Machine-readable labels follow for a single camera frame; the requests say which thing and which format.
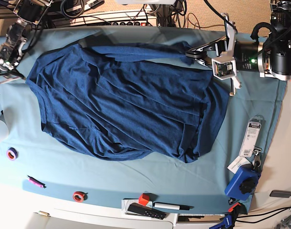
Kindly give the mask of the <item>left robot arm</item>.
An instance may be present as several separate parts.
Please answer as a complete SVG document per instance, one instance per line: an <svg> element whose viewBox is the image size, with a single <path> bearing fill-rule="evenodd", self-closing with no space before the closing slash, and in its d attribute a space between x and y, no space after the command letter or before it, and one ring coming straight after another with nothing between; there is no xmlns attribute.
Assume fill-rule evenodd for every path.
<svg viewBox="0 0 291 229"><path fill-rule="evenodd" d="M187 57L212 69L214 77L230 79L231 96L241 88L239 71L291 81L291 0L272 0L270 6L270 23L256 24L251 42L238 41L235 23L227 13L217 13L224 21L226 35L186 51Z"/></svg>

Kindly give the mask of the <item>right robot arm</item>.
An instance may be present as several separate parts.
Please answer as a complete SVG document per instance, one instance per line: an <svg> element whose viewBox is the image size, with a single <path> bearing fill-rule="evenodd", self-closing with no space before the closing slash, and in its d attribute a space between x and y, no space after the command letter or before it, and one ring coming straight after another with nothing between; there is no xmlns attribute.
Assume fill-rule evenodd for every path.
<svg viewBox="0 0 291 229"><path fill-rule="evenodd" d="M25 77L17 70L24 55L29 49L23 50L28 41L28 29L31 25L38 26L52 0L20 0L13 12L17 20L7 30L6 40L0 45L0 86Z"/></svg>

